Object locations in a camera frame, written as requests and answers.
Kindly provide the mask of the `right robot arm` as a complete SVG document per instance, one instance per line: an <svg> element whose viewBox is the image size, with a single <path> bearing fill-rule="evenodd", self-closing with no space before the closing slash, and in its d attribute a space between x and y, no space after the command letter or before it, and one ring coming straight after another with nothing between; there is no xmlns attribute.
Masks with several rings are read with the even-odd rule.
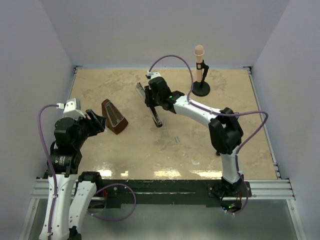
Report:
<svg viewBox="0 0 320 240"><path fill-rule="evenodd" d="M156 107L174 114L188 117L209 130L213 148L220 153L222 160L223 192L230 197L235 196L241 186L241 178L236 152L242 143L243 130L230 108L223 110L203 105L190 99L180 91L171 91L165 79L157 72L148 77L148 85L142 87L142 98L150 109L154 124L160 128L162 121Z"/></svg>

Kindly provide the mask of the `grey stapler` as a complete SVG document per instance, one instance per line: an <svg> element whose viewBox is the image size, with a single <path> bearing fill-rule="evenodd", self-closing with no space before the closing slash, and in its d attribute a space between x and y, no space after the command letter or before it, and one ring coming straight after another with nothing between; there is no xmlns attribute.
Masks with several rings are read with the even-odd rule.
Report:
<svg viewBox="0 0 320 240"><path fill-rule="evenodd" d="M149 109L155 126L157 128L162 127L163 123L160 120L160 118L157 114L157 111L155 109L155 107L157 107L159 105L157 103L155 103L155 101L153 100L153 93L152 93L151 88L148 85L142 86L142 84L140 82L138 82L136 84L135 89L138 92L138 94L140 95L140 97L142 98L142 100L145 103L145 105L147 106L147 108Z"/></svg>

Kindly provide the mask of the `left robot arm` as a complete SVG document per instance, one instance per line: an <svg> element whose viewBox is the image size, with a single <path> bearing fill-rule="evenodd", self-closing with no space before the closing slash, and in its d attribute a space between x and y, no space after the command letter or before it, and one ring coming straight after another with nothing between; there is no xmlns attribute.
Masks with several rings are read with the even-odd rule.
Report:
<svg viewBox="0 0 320 240"><path fill-rule="evenodd" d="M86 110L84 116L65 116L55 123L55 141L45 151L48 199L40 240L80 240L91 198L104 190L99 172L78 175L81 147L104 132L106 118Z"/></svg>

